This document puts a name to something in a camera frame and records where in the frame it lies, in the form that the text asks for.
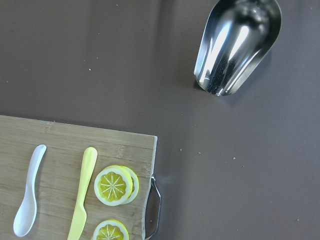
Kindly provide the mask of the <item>under lemon slice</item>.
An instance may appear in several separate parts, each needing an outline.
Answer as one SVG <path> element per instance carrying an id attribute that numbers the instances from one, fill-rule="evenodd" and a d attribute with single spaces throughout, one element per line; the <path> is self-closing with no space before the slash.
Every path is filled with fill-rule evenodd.
<path id="1" fill-rule="evenodd" d="M 124 170 L 126 170 L 130 174 L 131 180 L 132 180 L 132 191 L 131 191 L 131 194 L 128 197 L 128 199 L 122 203 L 124 205 L 124 204 L 131 203 L 137 197 L 139 190 L 140 190 L 140 183 L 139 183 L 138 176 L 131 168 L 124 166 L 124 165 L 121 165 L 120 167 L 123 168 Z"/>

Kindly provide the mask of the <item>top lemon slice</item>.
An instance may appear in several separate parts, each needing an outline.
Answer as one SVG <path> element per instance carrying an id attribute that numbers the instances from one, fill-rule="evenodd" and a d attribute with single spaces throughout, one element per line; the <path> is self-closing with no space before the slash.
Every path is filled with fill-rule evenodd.
<path id="1" fill-rule="evenodd" d="M 119 165 L 104 168 L 95 178 L 94 193 L 107 206 L 123 205 L 129 199 L 133 188 L 132 177 Z"/>

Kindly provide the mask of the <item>stainless steel scoop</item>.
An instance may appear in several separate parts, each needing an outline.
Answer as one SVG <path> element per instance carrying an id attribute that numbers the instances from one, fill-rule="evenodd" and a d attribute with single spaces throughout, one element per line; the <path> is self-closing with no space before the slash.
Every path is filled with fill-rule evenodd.
<path id="1" fill-rule="evenodd" d="M 237 92 L 276 42 L 282 24 L 276 0 L 220 0 L 199 46 L 194 77 L 206 92 Z"/>

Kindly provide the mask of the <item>lower lemon slice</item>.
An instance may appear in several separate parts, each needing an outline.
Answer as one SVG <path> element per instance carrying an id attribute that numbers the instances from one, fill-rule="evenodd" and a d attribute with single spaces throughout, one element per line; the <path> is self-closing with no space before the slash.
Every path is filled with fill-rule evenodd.
<path id="1" fill-rule="evenodd" d="M 129 240 L 129 232 L 118 220 L 108 219 L 97 225 L 92 240 Z"/>

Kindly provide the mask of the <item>bamboo cutting board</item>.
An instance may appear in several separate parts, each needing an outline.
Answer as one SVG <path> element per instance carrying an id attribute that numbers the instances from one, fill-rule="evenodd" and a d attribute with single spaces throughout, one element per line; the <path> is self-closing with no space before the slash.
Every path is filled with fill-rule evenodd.
<path id="1" fill-rule="evenodd" d="M 15 240 L 15 215 L 24 197 L 30 159 L 38 145 L 46 151 L 35 181 L 36 219 L 27 240 L 65 240 L 77 199 L 83 153 L 97 150 L 92 177 L 105 167 L 123 165 L 139 178 L 137 197 L 128 204 L 107 206 L 90 182 L 84 200 L 87 213 L 81 235 L 89 240 L 96 226 L 108 219 L 122 222 L 132 240 L 148 240 L 157 230 L 160 197 L 155 188 L 157 137 L 66 123 L 1 116 L 0 118 L 0 237 Z"/>

